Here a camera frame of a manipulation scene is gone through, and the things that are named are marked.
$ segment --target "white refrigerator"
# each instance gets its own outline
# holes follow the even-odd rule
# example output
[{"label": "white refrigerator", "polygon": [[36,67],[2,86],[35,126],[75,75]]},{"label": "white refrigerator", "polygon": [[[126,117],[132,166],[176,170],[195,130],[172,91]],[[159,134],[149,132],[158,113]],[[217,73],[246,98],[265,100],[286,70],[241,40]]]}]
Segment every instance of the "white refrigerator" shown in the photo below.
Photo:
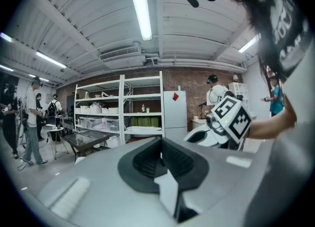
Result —
[{"label": "white refrigerator", "polygon": [[184,139],[187,135],[186,91],[164,91],[165,137]]}]

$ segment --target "white metal shelf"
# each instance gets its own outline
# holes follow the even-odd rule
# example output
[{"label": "white metal shelf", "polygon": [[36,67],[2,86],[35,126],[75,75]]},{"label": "white metal shelf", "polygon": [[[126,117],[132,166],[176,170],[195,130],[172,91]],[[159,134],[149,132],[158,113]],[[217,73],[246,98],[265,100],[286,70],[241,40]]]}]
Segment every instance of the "white metal shelf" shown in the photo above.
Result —
[{"label": "white metal shelf", "polygon": [[84,98],[84,99],[76,99],[76,102],[85,102],[85,101],[107,101],[107,100],[117,100],[118,101],[118,97],[114,96],[114,97],[95,97],[95,98]]},{"label": "white metal shelf", "polygon": [[125,130],[124,133],[135,135],[162,135],[162,130]]},{"label": "white metal shelf", "polygon": [[160,77],[148,76],[148,77],[130,78],[130,79],[125,79],[125,83],[129,84],[130,86],[134,88],[160,86]]},{"label": "white metal shelf", "polygon": [[107,91],[119,89],[120,80],[102,82],[102,83],[94,83],[81,87],[77,87],[77,90],[84,90],[87,92],[96,92],[96,91]]},{"label": "white metal shelf", "polygon": [[[81,125],[76,125],[76,127],[78,127],[78,128],[83,128],[83,129],[88,129],[88,130],[95,130],[95,129],[92,129],[92,128],[83,127],[83,126],[81,126]],[[119,134],[119,131],[118,131],[118,130],[95,130],[95,131],[101,131],[101,132]]]},{"label": "white metal shelf", "polygon": [[137,112],[137,113],[124,113],[124,116],[127,117],[149,117],[149,116],[161,116],[162,113],[161,112],[150,112],[150,113],[141,113],[141,112]]},{"label": "white metal shelf", "polygon": [[142,94],[142,95],[128,95],[124,96],[124,99],[138,99],[138,100],[148,100],[148,99],[160,99],[161,94]]},{"label": "white metal shelf", "polygon": [[76,112],[75,115],[90,115],[90,116],[105,116],[105,117],[119,116],[118,113],[86,113],[86,112]]}]

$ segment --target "fluorescent ceiling light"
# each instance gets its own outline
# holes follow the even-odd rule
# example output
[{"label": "fluorescent ceiling light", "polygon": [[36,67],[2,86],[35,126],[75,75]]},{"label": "fluorescent ceiling light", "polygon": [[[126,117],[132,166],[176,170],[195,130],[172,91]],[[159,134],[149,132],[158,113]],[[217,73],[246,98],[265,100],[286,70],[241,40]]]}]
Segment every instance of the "fluorescent ceiling light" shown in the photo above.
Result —
[{"label": "fluorescent ceiling light", "polygon": [[13,41],[13,39],[10,36],[7,36],[5,33],[0,33],[0,37],[7,40],[8,42]]},{"label": "fluorescent ceiling light", "polygon": [[143,40],[152,40],[148,0],[132,0]]},{"label": "fluorescent ceiling light", "polygon": [[61,63],[55,61],[54,59],[51,59],[51,58],[49,58],[48,56],[43,55],[43,54],[40,53],[40,52],[36,52],[36,55],[39,56],[39,57],[41,57],[41,58],[43,58],[43,59],[45,59],[45,60],[47,60],[47,61],[49,61],[49,62],[51,62],[51,63],[54,63],[54,64],[58,65],[59,67],[62,67],[62,68],[66,68],[66,67],[67,67],[66,65],[61,64]]},{"label": "fluorescent ceiling light", "polygon": [[47,79],[45,79],[45,78],[39,78],[40,80],[43,80],[43,81],[45,81],[45,82],[49,82],[49,80],[47,80]]},{"label": "fluorescent ceiling light", "polygon": [[251,46],[253,46],[259,40],[259,35],[256,35],[253,39],[251,39],[244,47],[242,47],[238,52],[243,53]]},{"label": "fluorescent ceiling light", "polygon": [[11,69],[11,68],[9,68],[9,67],[5,67],[5,66],[3,66],[3,65],[1,65],[1,64],[0,64],[0,67],[3,68],[3,69],[5,69],[5,70],[11,71],[11,72],[14,71],[13,69]]}]

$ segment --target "green container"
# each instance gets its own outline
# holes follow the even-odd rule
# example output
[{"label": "green container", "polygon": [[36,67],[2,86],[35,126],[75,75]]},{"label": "green container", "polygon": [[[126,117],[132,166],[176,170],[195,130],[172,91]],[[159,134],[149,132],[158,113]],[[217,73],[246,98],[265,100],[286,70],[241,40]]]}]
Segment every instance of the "green container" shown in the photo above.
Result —
[{"label": "green container", "polygon": [[158,118],[151,118],[151,126],[158,127]]},{"label": "green container", "polygon": [[139,127],[143,127],[144,126],[143,118],[138,118],[138,126]]},{"label": "green container", "polygon": [[138,119],[137,118],[131,118],[131,126],[132,127],[138,126]]},{"label": "green container", "polygon": [[151,126],[151,118],[143,118],[143,126],[150,127]]}]

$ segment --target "shelving unit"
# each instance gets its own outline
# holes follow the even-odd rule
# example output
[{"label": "shelving unit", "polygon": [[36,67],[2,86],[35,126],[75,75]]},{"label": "shelving unit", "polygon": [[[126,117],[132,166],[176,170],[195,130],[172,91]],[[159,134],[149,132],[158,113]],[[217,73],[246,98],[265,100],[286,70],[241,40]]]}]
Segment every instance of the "shelving unit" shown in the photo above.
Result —
[{"label": "shelving unit", "polygon": [[[82,99],[76,99],[77,98],[77,91],[82,90],[88,93],[93,93],[93,92],[101,92],[101,91],[108,91],[108,90],[119,90],[120,86],[122,83],[122,76],[120,76],[119,80],[114,80],[114,81],[108,81],[108,82],[101,82],[101,83],[95,83],[95,84],[90,84],[86,86],[80,86],[76,85],[75,88],[75,96],[74,96],[74,107],[78,107],[80,102],[95,102],[95,101],[101,101],[101,102],[117,102],[118,105],[118,110],[120,110],[120,105],[121,105],[121,98],[120,96],[115,96],[115,97],[96,97],[96,98],[82,98]],[[74,127],[75,128],[82,128],[82,129],[88,129],[88,130],[94,130],[91,128],[85,128],[79,124],[77,124],[77,115],[85,115],[85,116],[100,116],[100,117],[118,117],[118,119],[121,119],[121,114],[115,113],[115,114],[110,114],[110,113],[85,113],[85,112],[75,112],[74,109]],[[113,131],[113,130],[100,130],[102,132],[106,133],[112,133],[113,135],[119,134],[120,139],[122,139],[122,129],[120,128],[118,131]]]},{"label": "shelving unit", "polygon": [[[160,93],[155,94],[141,94],[134,95],[135,88],[146,88],[146,87],[159,87]],[[123,133],[123,143],[126,143],[125,134],[129,135],[162,135],[165,137],[165,127],[164,127],[164,98],[163,98],[163,77],[162,71],[159,72],[159,76],[149,76],[149,77],[138,77],[126,79],[125,75],[122,76],[122,85],[120,88],[120,94],[122,96],[122,103],[120,105],[120,113],[122,117],[161,117],[161,130],[125,130]],[[152,113],[135,113],[133,112],[133,102],[140,100],[160,100],[161,112]],[[124,113],[124,104],[129,101],[129,113]],[[120,127],[125,128],[124,119],[120,119]]]},{"label": "shelving unit", "polygon": [[[134,88],[146,88],[146,87],[159,87],[160,93],[155,94],[140,94],[134,95]],[[97,97],[97,98],[81,98],[76,99],[77,92],[79,90],[93,93],[93,92],[101,92],[108,90],[118,90],[119,95],[114,97]],[[161,103],[161,111],[160,112],[152,112],[152,113],[139,113],[133,112],[133,102],[141,101],[141,100],[160,100]],[[165,128],[164,128],[164,99],[163,99],[163,79],[162,79],[162,71],[159,72],[158,76],[149,76],[149,77],[138,77],[138,78],[130,78],[126,79],[125,75],[121,75],[119,80],[108,81],[90,84],[86,86],[78,86],[76,85],[75,90],[75,100],[74,107],[80,107],[80,102],[117,102],[118,103],[118,113],[109,114],[109,113],[85,113],[74,111],[75,117],[75,128],[94,130],[90,128],[85,128],[80,124],[77,124],[78,115],[83,116],[99,116],[99,117],[118,117],[119,119],[119,131],[112,130],[102,130],[103,132],[112,133],[114,135],[119,134],[121,142],[123,144],[126,143],[125,135],[161,135],[165,136]],[[124,104],[125,102],[129,102],[129,113],[124,113]],[[131,117],[153,117],[159,116],[161,117],[161,130],[126,130],[125,126],[125,118]]]},{"label": "shelving unit", "polygon": [[246,107],[248,111],[250,111],[250,98],[248,94],[247,85],[244,83],[230,83],[228,85],[231,92],[233,92],[236,96],[242,95],[243,96],[243,105]]}]

